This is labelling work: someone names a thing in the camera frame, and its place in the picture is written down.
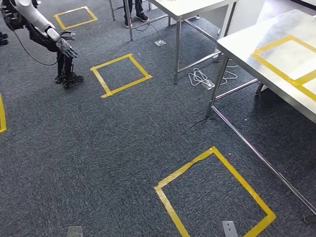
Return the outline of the bystander robot grey hand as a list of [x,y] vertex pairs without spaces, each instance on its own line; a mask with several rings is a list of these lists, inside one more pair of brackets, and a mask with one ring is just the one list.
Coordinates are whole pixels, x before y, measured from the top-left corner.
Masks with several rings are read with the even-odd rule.
[[56,46],[63,54],[73,59],[77,58],[78,53],[75,52],[68,41],[74,41],[76,33],[74,31],[63,31],[60,33],[60,38],[56,42]]

